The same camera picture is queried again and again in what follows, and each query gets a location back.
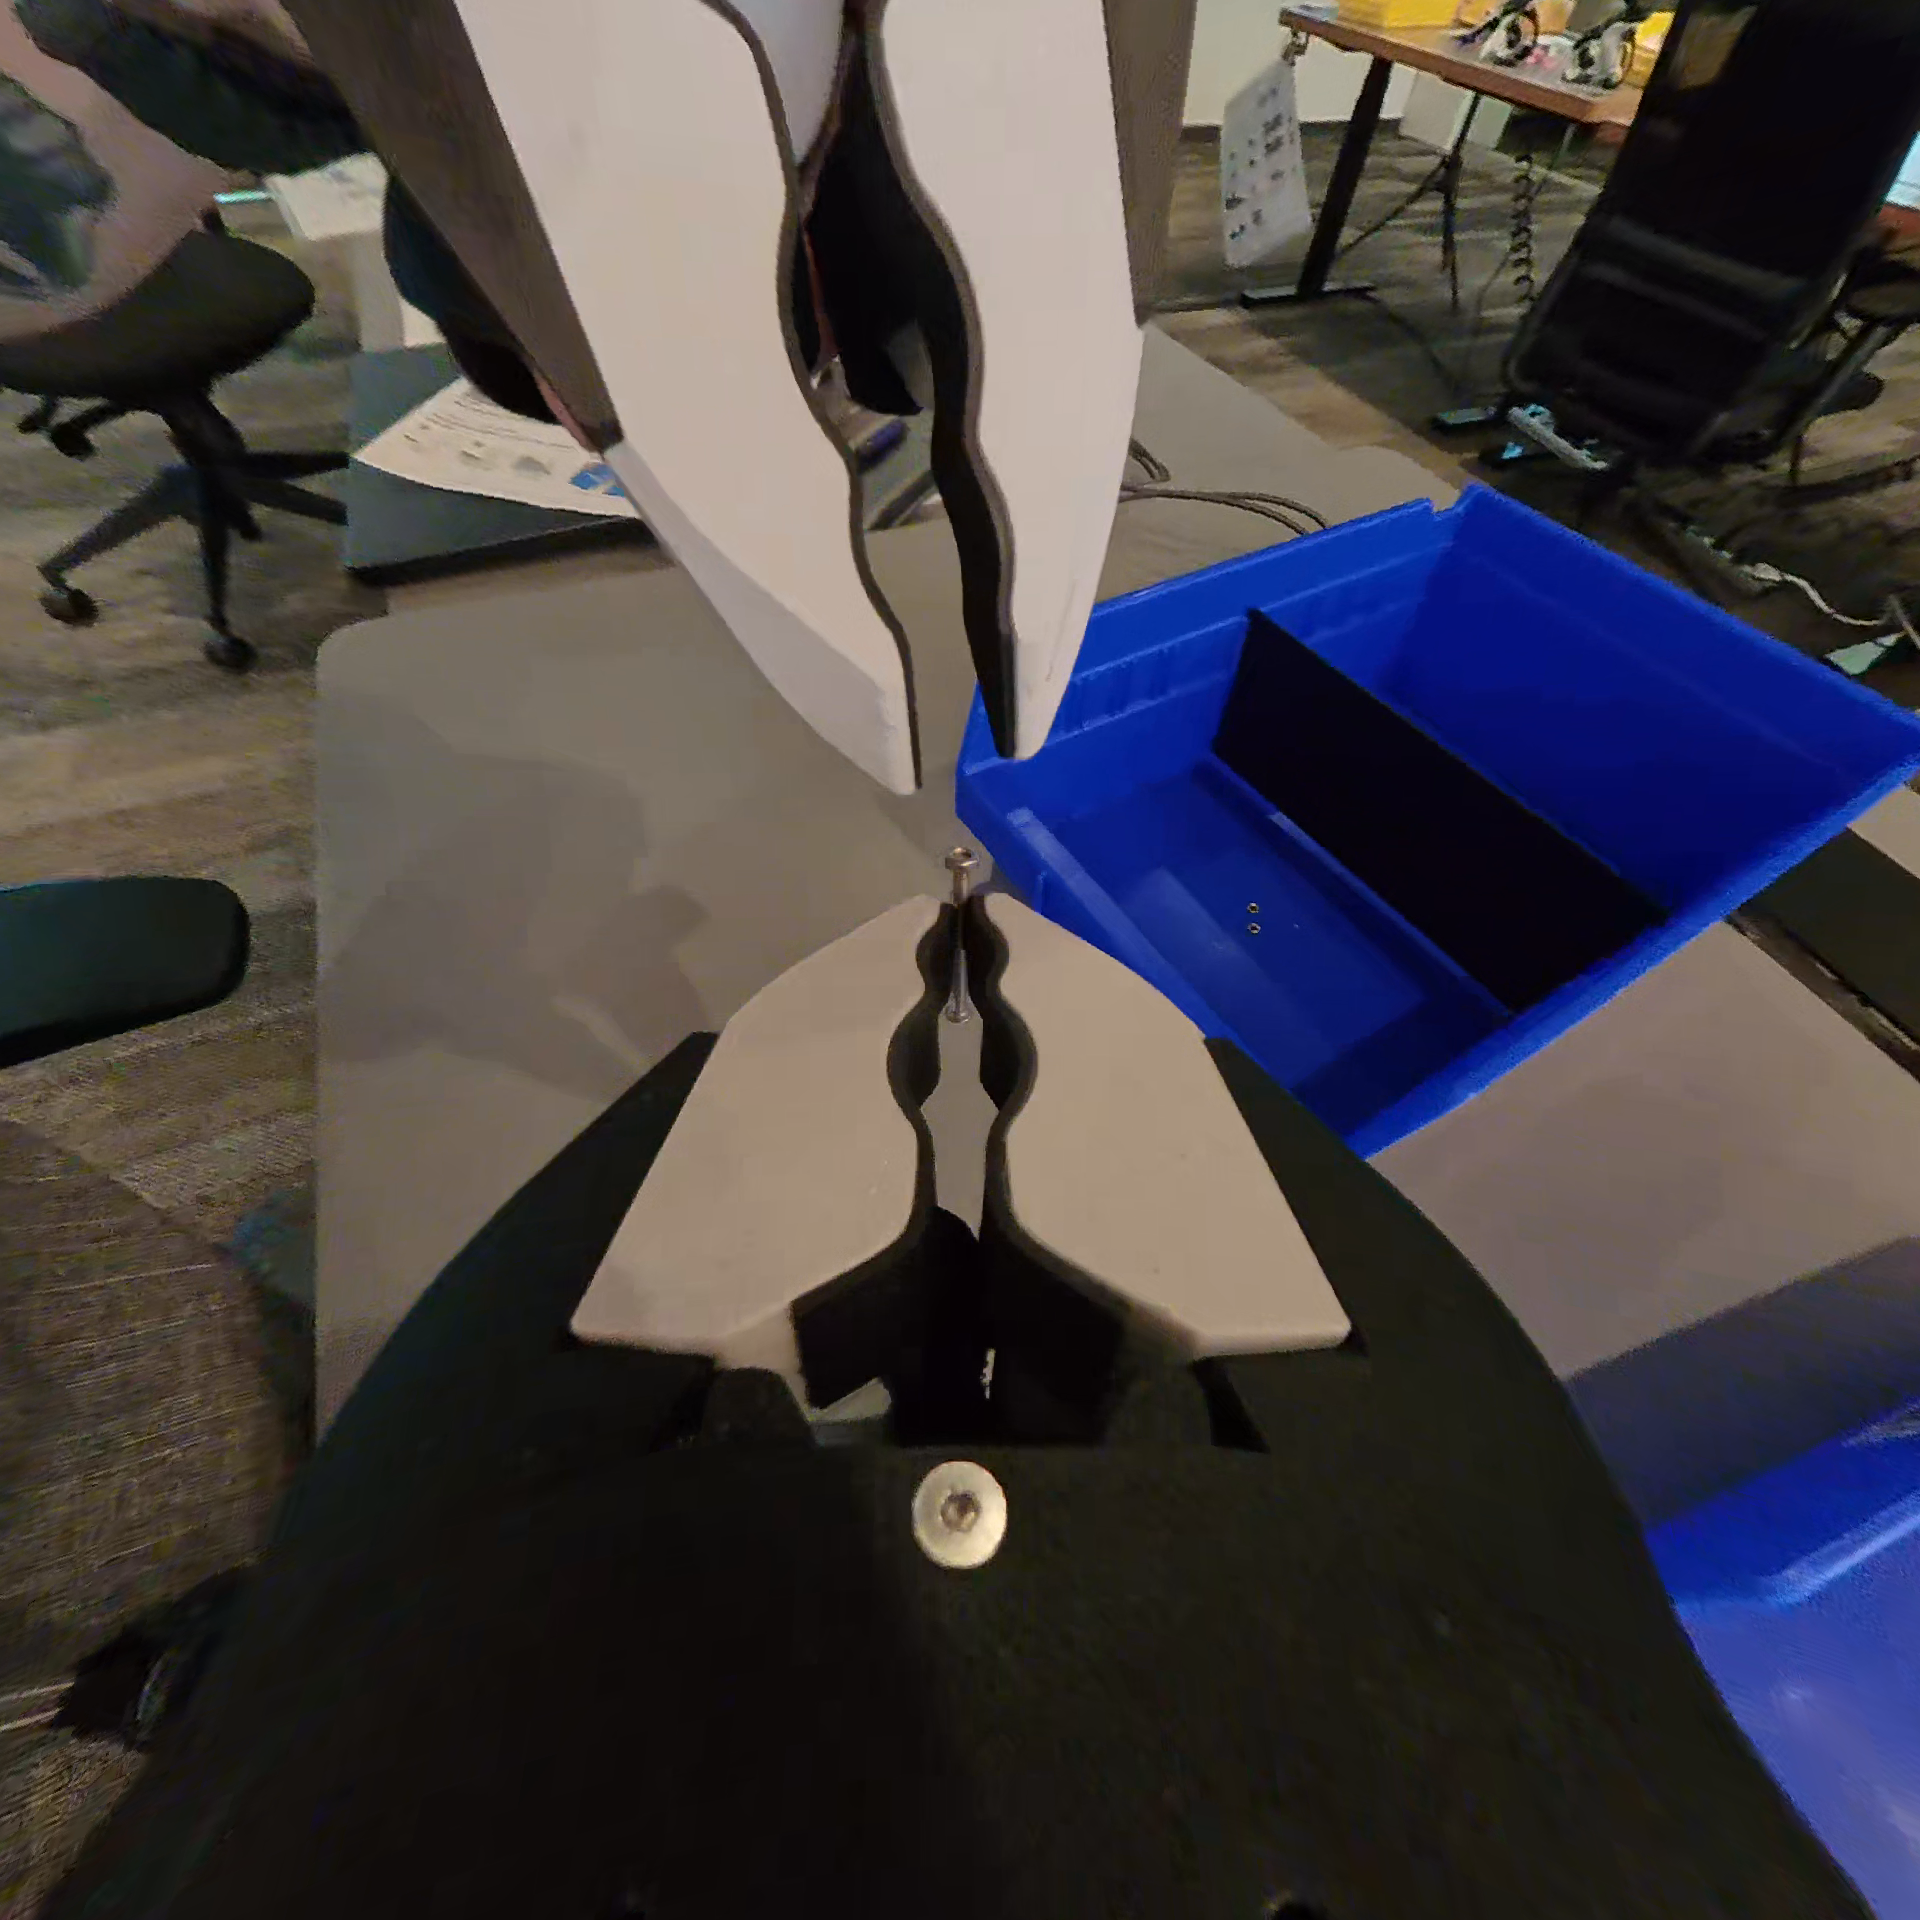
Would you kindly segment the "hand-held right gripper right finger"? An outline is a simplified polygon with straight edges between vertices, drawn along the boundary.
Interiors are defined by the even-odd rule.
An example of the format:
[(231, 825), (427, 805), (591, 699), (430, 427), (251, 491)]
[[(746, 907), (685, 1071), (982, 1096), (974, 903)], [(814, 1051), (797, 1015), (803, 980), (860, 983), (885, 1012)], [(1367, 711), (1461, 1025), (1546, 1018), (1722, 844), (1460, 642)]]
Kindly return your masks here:
[(977, 1252), (997, 1380), (1103, 1401), (1128, 1358), (1342, 1346), (1351, 1322), (1197, 1025), (1010, 894), (974, 902)]

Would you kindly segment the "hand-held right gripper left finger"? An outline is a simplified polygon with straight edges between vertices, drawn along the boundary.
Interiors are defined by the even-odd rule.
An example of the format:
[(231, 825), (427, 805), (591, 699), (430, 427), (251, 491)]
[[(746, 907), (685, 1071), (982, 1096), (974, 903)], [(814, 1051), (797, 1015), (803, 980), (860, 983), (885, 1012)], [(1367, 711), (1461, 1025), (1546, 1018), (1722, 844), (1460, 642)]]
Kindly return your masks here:
[(823, 1412), (918, 1316), (953, 913), (912, 896), (724, 1024), (581, 1299), (589, 1346), (762, 1369)]

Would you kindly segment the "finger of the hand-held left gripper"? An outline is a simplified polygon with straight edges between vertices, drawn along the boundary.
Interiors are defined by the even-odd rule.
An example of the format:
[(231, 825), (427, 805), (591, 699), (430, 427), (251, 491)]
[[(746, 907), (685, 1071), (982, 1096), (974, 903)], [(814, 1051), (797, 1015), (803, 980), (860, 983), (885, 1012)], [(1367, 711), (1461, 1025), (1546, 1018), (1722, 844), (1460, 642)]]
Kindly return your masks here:
[(861, 42), (974, 679), (997, 753), (1032, 758), (1088, 631), (1139, 389), (1106, 18), (866, 3)]
[(611, 404), (606, 463), (779, 699), (914, 793), (912, 665), (789, 311), (799, 181), (762, 39), (725, 3), (455, 12)]

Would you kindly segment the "blue bin with black divider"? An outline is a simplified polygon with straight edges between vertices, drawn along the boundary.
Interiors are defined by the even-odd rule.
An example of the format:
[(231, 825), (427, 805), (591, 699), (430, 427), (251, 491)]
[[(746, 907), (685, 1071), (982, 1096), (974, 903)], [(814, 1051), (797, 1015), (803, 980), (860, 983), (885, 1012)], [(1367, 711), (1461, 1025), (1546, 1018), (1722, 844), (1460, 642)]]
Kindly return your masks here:
[[(1501, 1008), (1211, 753), (1247, 612), (1593, 852), (1663, 924)], [(956, 812), (1022, 902), (1373, 1154), (1620, 998), (1916, 759), (1907, 710), (1474, 488), (1099, 602), (1043, 749), (1000, 756), (971, 710)]]

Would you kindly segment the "blue plastic bin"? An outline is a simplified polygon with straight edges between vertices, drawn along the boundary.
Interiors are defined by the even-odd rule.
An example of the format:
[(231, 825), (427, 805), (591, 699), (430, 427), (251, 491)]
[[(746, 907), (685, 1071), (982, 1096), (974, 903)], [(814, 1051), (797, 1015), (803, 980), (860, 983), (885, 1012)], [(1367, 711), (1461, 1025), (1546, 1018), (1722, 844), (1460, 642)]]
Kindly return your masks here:
[(1877, 1915), (1918, 1913), (1918, 1403), (1645, 1536), (1691, 1647)]

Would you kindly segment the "person's left forearm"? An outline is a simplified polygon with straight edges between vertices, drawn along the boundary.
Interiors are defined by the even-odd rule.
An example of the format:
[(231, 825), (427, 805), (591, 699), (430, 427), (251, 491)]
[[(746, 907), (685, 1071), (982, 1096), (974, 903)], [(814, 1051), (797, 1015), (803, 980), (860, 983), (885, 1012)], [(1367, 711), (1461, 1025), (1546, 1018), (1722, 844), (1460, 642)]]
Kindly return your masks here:
[(2, 6), (2, 339), (81, 324), (202, 224), (226, 176), (144, 126)]

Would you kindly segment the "printed paper sheet red print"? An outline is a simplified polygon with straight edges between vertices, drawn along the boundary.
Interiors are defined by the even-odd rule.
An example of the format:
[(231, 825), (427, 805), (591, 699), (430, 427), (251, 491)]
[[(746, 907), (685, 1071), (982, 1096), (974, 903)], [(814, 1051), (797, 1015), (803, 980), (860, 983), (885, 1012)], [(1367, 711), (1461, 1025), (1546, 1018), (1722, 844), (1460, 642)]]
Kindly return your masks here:
[(302, 241), (344, 241), (382, 227), (387, 169), (377, 156), (355, 154), (304, 172), (267, 174), (259, 184)]

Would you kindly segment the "white printed paper sign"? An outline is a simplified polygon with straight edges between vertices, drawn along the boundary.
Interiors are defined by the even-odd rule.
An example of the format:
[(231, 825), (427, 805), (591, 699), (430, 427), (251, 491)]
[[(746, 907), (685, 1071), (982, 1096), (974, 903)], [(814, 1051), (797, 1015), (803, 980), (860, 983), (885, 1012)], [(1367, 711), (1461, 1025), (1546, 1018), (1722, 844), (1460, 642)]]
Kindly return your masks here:
[(1228, 96), (1217, 123), (1220, 255), (1259, 270), (1312, 230), (1295, 59), (1277, 58)]

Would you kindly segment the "printed paper sheet blue picture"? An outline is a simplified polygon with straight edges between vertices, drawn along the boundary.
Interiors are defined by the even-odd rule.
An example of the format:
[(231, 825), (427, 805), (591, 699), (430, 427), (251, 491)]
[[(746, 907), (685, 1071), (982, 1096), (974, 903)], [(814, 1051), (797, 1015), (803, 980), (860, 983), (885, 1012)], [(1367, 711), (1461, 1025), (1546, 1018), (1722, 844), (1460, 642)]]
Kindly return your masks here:
[(533, 419), (453, 377), (350, 456), (442, 491), (581, 518), (636, 519), (611, 467), (558, 421)]

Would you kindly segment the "black swivel office chair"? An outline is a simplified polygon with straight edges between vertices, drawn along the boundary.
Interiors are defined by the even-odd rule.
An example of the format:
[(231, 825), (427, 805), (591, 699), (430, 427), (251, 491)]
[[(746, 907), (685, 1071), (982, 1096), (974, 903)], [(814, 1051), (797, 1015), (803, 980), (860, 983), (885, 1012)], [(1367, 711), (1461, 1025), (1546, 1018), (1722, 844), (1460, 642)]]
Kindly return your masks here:
[(38, 562), (42, 612), (65, 628), (93, 623), (98, 603), (76, 571), (160, 526), (188, 523), (200, 543), (204, 657), (234, 675), (254, 667), (257, 650), (227, 614), (229, 543), (261, 539), (256, 509), (344, 526), (346, 504), (306, 481), (342, 471), (350, 456), (251, 448), (214, 392), (263, 361), (315, 303), (318, 288), (295, 262), (212, 224), (93, 316), (4, 344), (4, 392), (33, 401), (20, 433), (81, 461), (99, 427), (150, 416), (176, 451), (140, 491)]

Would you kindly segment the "black bin divider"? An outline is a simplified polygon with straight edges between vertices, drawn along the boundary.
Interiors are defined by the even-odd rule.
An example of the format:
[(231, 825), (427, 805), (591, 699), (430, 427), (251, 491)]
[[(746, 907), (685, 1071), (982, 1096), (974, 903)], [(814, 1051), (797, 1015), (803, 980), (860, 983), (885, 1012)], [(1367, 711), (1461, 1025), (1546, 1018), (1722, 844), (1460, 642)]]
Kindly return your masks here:
[(1250, 609), (1211, 756), (1522, 1013), (1666, 924), (1600, 856)]

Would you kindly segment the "wooden desk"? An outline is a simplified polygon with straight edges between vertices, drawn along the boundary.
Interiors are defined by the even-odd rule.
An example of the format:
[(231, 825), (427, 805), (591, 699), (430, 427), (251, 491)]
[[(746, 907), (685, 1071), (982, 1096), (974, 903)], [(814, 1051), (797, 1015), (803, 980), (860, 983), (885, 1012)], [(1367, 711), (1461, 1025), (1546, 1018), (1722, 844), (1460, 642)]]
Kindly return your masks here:
[(1302, 306), (1328, 299), (1361, 298), (1367, 285), (1333, 284), (1336, 264), (1353, 197), (1373, 151), (1387, 87), (1397, 72), (1409, 72), (1452, 84), (1474, 99), (1498, 99), (1526, 111), (1546, 113), (1572, 127), (1618, 127), (1634, 120), (1641, 90), (1631, 84), (1634, 55), (1625, 42), (1618, 51), (1593, 58), (1572, 51), (1484, 58), (1484, 42), (1467, 44), (1452, 27), (1397, 29), (1370, 25), (1355, 18), (1284, 7), (1286, 55), (1308, 44), (1324, 44), (1343, 54), (1365, 55), (1365, 74), (1355, 90), (1318, 214), (1308, 231), (1308, 249), (1290, 285), (1245, 289), (1242, 301), (1255, 306)]

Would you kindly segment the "lit power strip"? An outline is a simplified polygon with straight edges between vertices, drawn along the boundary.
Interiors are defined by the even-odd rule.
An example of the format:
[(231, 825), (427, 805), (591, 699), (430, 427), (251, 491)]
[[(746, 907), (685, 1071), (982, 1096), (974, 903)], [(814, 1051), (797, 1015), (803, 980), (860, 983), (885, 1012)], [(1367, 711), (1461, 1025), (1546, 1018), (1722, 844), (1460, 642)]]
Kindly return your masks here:
[(1565, 427), (1544, 401), (1515, 401), (1501, 413), (1503, 435), (1484, 456), (1494, 469), (1527, 463), (1554, 463), (1596, 477), (1623, 477), (1636, 458), (1601, 438), (1580, 435)]

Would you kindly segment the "black high-back office chair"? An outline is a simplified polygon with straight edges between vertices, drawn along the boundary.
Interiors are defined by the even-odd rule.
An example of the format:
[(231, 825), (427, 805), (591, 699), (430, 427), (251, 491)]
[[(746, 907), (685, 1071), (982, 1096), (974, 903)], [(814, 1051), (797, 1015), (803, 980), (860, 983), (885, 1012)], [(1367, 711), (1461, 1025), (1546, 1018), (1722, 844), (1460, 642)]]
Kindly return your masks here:
[(1851, 307), (1916, 137), (1914, 2), (1687, 2), (1501, 395), (1636, 467), (1781, 451), (1916, 319)]

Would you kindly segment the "person's grey shirt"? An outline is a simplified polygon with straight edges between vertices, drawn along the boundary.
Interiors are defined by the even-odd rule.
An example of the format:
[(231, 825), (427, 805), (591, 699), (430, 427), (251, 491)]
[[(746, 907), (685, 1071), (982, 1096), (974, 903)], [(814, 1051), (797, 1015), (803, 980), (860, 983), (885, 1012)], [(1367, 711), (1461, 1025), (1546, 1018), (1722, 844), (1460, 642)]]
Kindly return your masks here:
[(257, 1549), (314, 1427), (309, 1307), (42, 1134), (2, 1144), (4, 1915), (140, 1767), (52, 1725), (86, 1655)]

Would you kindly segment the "black flat mat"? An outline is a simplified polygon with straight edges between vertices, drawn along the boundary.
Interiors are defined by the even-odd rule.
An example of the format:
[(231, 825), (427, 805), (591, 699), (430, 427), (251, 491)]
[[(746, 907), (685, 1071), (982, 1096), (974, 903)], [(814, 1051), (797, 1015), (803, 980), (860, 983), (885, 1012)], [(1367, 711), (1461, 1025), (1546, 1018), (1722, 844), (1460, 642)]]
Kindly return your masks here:
[(1744, 902), (1730, 925), (1916, 1074), (1918, 875), (1849, 827)]

